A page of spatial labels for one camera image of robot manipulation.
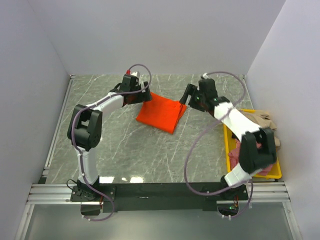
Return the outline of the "orange t shirt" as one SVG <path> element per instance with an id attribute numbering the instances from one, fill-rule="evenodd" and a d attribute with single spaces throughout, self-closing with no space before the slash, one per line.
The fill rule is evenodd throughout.
<path id="1" fill-rule="evenodd" d="M 151 101 L 142 104 L 136 121 L 173 134 L 187 106 L 153 92 L 151 97 Z"/>

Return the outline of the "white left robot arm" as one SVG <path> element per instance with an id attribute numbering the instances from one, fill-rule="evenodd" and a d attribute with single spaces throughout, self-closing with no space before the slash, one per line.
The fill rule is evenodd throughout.
<path id="1" fill-rule="evenodd" d="M 103 118 L 126 105 L 151 101 L 148 84 L 140 79 L 138 71 L 128 70 L 122 82 L 105 97 L 89 105 L 78 104 L 74 107 L 67 137 L 71 140 L 78 159 L 77 188 L 88 201 L 94 201 L 100 195 L 95 147 L 101 140 Z"/>

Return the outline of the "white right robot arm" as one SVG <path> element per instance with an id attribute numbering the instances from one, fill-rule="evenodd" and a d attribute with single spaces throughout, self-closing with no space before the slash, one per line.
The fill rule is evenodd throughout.
<path id="1" fill-rule="evenodd" d="M 240 142 L 238 163 L 222 177 L 219 190 L 211 194 L 220 194 L 222 198 L 230 200 L 237 194 L 237 187 L 276 163 L 274 132 L 269 127 L 249 120 L 226 97 L 219 97 L 212 78 L 202 77 L 198 86 L 189 83 L 179 102 L 185 104 L 188 97 L 191 108 L 207 112 L 221 121 Z"/>

